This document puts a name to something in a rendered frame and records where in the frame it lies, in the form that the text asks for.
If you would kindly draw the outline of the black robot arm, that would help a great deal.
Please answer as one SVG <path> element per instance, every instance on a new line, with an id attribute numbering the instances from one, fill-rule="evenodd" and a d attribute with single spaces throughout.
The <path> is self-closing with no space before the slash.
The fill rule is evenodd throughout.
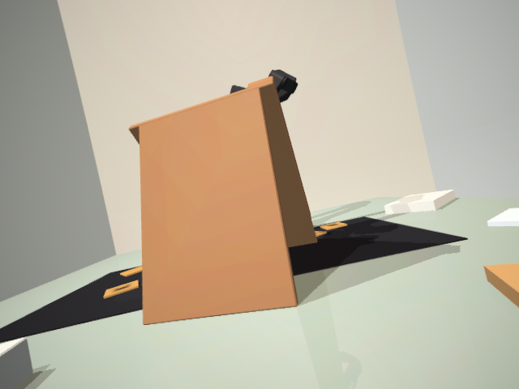
<path id="1" fill-rule="evenodd" d="M 280 103 L 289 99 L 290 94 L 294 93 L 298 83 L 296 82 L 296 78 L 292 75 L 285 73 L 282 70 L 271 70 L 269 76 L 273 76 L 277 93 L 279 96 Z M 268 77 L 269 77 L 268 76 Z M 246 89 L 245 87 L 233 85 L 230 93 L 237 92 L 240 90 Z"/>

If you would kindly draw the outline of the white flat card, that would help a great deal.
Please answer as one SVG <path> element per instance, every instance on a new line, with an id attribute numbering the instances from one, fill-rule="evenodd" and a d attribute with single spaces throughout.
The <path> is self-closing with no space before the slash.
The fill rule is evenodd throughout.
<path id="1" fill-rule="evenodd" d="M 487 222 L 488 226 L 519 226 L 519 208 L 509 208 L 494 219 Z"/>

